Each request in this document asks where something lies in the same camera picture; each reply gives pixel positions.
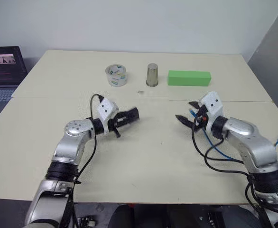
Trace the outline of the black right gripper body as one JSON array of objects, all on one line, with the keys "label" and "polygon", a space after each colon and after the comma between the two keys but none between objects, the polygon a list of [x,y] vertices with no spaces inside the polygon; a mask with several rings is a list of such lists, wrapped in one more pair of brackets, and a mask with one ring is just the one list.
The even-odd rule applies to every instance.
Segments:
[{"label": "black right gripper body", "polygon": [[198,112],[195,114],[195,127],[194,130],[206,129],[209,117],[207,114],[208,110],[205,105],[202,105]]}]

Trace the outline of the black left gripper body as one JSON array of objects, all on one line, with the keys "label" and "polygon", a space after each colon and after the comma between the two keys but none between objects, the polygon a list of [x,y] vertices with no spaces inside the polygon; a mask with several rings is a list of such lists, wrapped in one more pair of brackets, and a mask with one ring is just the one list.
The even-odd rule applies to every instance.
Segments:
[{"label": "black left gripper body", "polygon": [[115,135],[116,135],[116,138],[121,137],[121,134],[118,131],[118,128],[120,126],[119,126],[119,123],[118,123],[118,119],[116,117],[109,119],[108,123],[107,123],[107,126],[108,126],[108,132],[114,132]]}]

